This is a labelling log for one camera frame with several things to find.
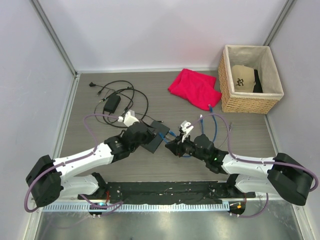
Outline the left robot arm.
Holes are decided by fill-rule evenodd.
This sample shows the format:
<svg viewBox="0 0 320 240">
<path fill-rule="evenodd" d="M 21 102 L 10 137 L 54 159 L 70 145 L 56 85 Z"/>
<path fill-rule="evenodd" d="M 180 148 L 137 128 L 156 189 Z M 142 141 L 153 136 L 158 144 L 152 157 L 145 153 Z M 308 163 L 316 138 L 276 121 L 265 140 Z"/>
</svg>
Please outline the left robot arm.
<svg viewBox="0 0 320 240">
<path fill-rule="evenodd" d="M 102 199 L 107 192 L 103 177 L 96 172 L 87 176 L 79 175 L 127 158 L 139 146 L 149 144 L 157 135 L 155 128 L 138 121 L 92 149 L 56 159 L 51 159 L 49 155 L 40 157 L 25 179 L 28 185 L 24 199 L 25 210 L 32 212 L 28 208 L 30 196 L 37 208 L 50 205 L 62 197 L 84 195 Z"/>
</svg>

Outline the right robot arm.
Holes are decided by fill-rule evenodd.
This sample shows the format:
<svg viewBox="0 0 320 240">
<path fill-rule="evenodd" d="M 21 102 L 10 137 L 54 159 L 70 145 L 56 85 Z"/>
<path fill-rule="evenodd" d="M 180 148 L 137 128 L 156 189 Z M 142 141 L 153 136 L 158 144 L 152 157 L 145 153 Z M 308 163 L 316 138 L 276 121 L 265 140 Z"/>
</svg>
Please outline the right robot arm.
<svg viewBox="0 0 320 240">
<path fill-rule="evenodd" d="M 228 175 L 226 193 L 233 198 L 242 193 L 261 192 L 280 196 L 304 206 L 316 179 L 285 153 L 275 157 L 244 157 L 220 150 L 202 134 L 194 140 L 183 135 L 165 144 L 175 156 L 189 155 L 205 163 L 215 174 Z"/>
</svg>

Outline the black network switch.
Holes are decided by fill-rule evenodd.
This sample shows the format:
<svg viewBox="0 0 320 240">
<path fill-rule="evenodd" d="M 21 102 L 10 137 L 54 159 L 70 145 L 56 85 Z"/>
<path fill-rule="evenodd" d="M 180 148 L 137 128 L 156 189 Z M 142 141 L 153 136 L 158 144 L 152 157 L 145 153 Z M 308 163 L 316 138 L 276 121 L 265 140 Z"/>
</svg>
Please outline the black network switch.
<svg viewBox="0 0 320 240">
<path fill-rule="evenodd" d="M 164 125 L 161 122 L 158 122 L 156 120 L 154 120 L 151 124 L 151 129 L 154 130 L 154 132 L 156 133 L 155 138 L 148 144 L 143 144 L 142 147 L 151 152 L 151 153 L 155 153 L 155 151 L 157 150 L 157 148 L 160 146 L 160 144 L 163 141 L 163 138 L 159 135 L 159 133 L 162 134 L 162 136 L 164 137 L 166 134 L 169 133 L 170 128 L 166 125 Z"/>
</svg>

